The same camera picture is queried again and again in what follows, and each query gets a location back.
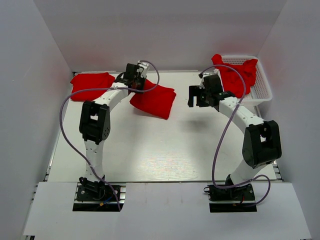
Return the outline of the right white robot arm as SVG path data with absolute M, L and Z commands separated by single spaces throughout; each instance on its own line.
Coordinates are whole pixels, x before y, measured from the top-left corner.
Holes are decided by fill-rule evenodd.
M 228 117 L 243 133 L 242 161 L 225 180 L 226 195 L 236 200 L 258 173 L 282 156 L 279 125 L 258 117 L 241 104 L 232 92 L 224 91 L 218 74 L 201 77 L 199 85 L 188 89 L 188 106 L 212 107 Z

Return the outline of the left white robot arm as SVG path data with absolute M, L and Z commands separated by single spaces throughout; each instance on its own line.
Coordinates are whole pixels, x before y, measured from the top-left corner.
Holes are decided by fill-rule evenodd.
M 93 101 L 82 105 L 79 131 L 85 144 L 86 164 L 84 177 L 91 182 L 105 178 L 103 171 L 103 148 L 111 131 L 110 113 L 113 108 L 132 92 L 142 91 L 150 65 L 139 61 L 128 63 L 124 73 L 116 77 L 111 89 Z

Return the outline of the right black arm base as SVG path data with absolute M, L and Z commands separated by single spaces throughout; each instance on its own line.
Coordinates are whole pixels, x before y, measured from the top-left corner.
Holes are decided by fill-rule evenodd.
M 257 212 L 256 198 L 251 184 L 228 189 L 220 189 L 211 184 L 203 191 L 208 194 L 210 213 Z

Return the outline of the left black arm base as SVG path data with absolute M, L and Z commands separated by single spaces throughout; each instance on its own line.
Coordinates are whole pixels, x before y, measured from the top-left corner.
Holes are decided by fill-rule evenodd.
M 126 186 L 108 186 L 102 181 L 79 178 L 72 211 L 73 212 L 120 212 L 125 203 Z

